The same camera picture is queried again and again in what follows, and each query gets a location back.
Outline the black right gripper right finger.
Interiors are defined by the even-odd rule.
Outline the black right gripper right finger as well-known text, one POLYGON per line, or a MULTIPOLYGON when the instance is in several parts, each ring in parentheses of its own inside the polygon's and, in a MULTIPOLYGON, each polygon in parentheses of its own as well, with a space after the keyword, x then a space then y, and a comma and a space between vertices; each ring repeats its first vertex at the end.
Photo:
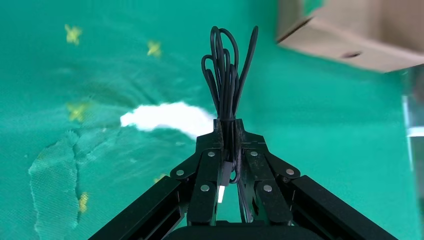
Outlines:
POLYGON ((293 165, 236 120, 241 177, 263 240, 391 240, 393 235, 293 165))

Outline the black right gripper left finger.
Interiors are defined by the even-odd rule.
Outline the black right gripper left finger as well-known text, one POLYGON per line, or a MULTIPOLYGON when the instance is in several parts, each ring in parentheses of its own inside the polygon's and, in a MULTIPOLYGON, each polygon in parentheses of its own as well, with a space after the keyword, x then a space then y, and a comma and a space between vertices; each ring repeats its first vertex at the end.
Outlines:
POLYGON ((195 152, 105 224, 92 240, 191 240, 176 227, 216 222, 223 138, 219 120, 196 139, 195 152))

